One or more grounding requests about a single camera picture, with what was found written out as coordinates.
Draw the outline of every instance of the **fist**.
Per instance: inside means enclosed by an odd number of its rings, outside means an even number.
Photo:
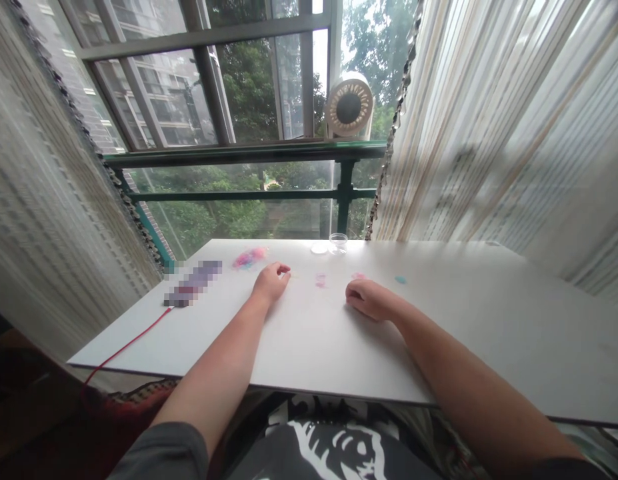
[[[353,280],[347,285],[347,304],[375,321],[392,320],[393,309],[402,300],[373,280]]]
[[[252,295],[266,299],[269,303],[276,302],[284,293],[291,276],[291,268],[284,263],[270,263],[262,269],[255,280]]]

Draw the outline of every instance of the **green railing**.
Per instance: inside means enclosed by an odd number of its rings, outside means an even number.
[[[371,199],[375,196],[375,188],[354,188],[353,168],[358,161],[382,158],[385,148],[384,142],[284,143],[257,147],[135,152],[107,155],[105,160],[119,173],[118,177],[122,180],[123,176],[120,173],[123,169],[334,160],[340,168],[340,181],[333,189],[136,193],[131,191],[126,183],[124,187],[134,203],[139,201],[334,199],[338,204],[337,231],[346,232],[351,202],[355,199]],[[159,241],[155,229],[142,213],[141,220],[151,232],[163,258],[168,258],[166,249]]]

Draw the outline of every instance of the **white fan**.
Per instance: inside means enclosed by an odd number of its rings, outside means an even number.
[[[373,94],[364,75],[344,73],[331,89],[325,107],[327,138],[371,136]]]

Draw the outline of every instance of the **tabletop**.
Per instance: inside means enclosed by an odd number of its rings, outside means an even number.
[[[292,276],[269,313],[252,385],[434,404],[394,326],[345,304],[346,284],[368,277],[418,306],[544,414],[618,425],[618,311],[610,304],[494,243],[349,241],[344,255],[312,253],[314,244],[211,240],[69,363],[98,366],[164,312],[165,293],[199,262],[221,262],[192,306],[174,309],[106,366],[183,376],[261,268],[279,260]],[[247,261],[235,264],[240,257]]]

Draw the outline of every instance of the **striped curtain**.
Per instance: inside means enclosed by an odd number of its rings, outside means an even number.
[[[65,362],[161,279],[66,98],[0,1],[0,314]],[[147,377],[102,373],[128,391]]]
[[[618,0],[424,0],[373,239],[496,241],[618,306]]]

